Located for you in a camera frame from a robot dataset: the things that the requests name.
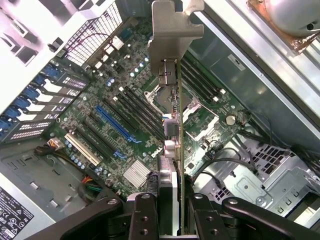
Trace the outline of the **silver chipset heat sink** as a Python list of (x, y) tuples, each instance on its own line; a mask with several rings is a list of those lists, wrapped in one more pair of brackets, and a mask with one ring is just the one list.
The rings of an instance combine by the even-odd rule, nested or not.
[(136, 160), (123, 174), (124, 178), (128, 180), (137, 189), (142, 187), (147, 176), (151, 171), (139, 160)]

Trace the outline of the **silver disk bay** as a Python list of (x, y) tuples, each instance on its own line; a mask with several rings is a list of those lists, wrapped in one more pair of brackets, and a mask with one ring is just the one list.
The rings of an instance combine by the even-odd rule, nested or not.
[(221, 203), (238, 197), (307, 228), (320, 223), (320, 179), (289, 149), (245, 144), (257, 173), (235, 162), (213, 163), (199, 175), (194, 190)]

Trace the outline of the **white expansion slot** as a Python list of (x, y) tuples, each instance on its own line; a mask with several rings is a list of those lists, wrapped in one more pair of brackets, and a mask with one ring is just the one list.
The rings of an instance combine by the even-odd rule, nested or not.
[(94, 166), (98, 166), (100, 164), (101, 160), (72, 134), (67, 133), (64, 138), (68, 140)]

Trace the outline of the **long blue expansion slot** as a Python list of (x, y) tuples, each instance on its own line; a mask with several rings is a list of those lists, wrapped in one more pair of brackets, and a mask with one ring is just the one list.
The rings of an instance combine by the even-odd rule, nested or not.
[(133, 142), (134, 138), (125, 130), (115, 119), (113, 119), (100, 105), (95, 107), (98, 114), (101, 115), (112, 127), (114, 127), (121, 135), (123, 135), (129, 142)]

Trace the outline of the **coin cell battery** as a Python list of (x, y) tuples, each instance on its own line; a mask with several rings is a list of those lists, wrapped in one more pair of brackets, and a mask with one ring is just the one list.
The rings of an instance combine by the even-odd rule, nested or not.
[(237, 118), (235, 115), (231, 114), (231, 115), (227, 115), (224, 121), (228, 126), (233, 126), (237, 123)]

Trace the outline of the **metal socket cover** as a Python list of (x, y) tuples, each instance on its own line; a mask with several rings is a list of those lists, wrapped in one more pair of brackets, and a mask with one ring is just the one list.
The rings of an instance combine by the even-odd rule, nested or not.
[(183, 112), (184, 130), (196, 142), (211, 133), (218, 121), (218, 115), (197, 99)]

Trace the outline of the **CPU socket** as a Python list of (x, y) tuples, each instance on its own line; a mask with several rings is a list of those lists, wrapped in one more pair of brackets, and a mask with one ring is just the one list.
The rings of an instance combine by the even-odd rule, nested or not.
[(144, 91), (143, 96), (147, 102), (161, 115), (172, 114), (174, 107), (174, 86), (161, 87), (157, 85), (152, 91)]

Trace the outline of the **grey power supply unit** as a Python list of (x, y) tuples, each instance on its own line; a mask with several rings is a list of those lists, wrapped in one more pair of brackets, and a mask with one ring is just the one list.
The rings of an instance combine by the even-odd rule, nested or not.
[(0, 240), (24, 240), (85, 207), (83, 174), (54, 156), (0, 149)]

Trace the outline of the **green motherboard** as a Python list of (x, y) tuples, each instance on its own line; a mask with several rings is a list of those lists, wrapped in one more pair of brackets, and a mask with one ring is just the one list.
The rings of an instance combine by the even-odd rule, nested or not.
[[(125, 199), (130, 194), (144, 190), (147, 181), (158, 170), (160, 159), (172, 159), (177, 170), (174, 153), (166, 153), (178, 125), (172, 113), (158, 113), (145, 99), (144, 91), (151, 92), (159, 79), (153, 75), (147, 51), (147, 38), (152, 33), (151, 21), (138, 18), (136, 25), (129, 25), (117, 32), (120, 46), (105, 46), (101, 60), (86, 69), (92, 82), (63, 113), (59, 122), (50, 129), (53, 139), (46, 153), (66, 160), (79, 168), (82, 179), (77, 187), (79, 196), (92, 203), (113, 191)], [(189, 181), (195, 181), (209, 165), (233, 162), (254, 170), (251, 154), (228, 147), (251, 115), (244, 106), (223, 86), (195, 56), (187, 51), (180, 62), (182, 79), (183, 112), (193, 99), (218, 115), (214, 129), (200, 141), (194, 141), (184, 128), (184, 172)], [(101, 106), (133, 137), (128, 141), (96, 111)], [(229, 126), (225, 117), (235, 115), (237, 122)], [(68, 140), (71, 134), (82, 142), (101, 162), (94, 166)], [(134, 187), (123, 176), (136, 161), (141, 161), (151, 172), (140, 188)]]

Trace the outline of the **open black PC case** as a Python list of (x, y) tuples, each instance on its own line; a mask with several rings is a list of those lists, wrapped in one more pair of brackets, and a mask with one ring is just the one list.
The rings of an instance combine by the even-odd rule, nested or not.
[[(93, 81), (87, 68), (101, 60), (107, 44), (119, 47), (117, 32), (139, 18), (151, 21), (146, 49), (160, 82), (148, 50), (154, 1), (0, 0), (0, 150), (19, 146), (37, 157), (50, 156), (47, 143), (61, 144), (51, 128)], [(203, 25), (203, 36), (186, 52), (250, 114), (227, 146), (243, 157), (250, 152), (254, 174), (247, 140), (289, 149), (320, 179), (320, 36), (296, 54), (266, 24), (254, 27), (247, 15), (256, 13), (247, 0), (203, 1), (204, 9), (190, 15), (192, 24)], [(320, 18), (303, 27), (309, 35), (318, 33)], [(161, 232), (176, 235), (180, 181), (170, 158), (160, 159), (144, 190), (121, 198), (106, 189), (99, 199), (111, 194), (127, 201), (145, 192), (152, 178), (160, 180), (156, 192), (167, 213)]]

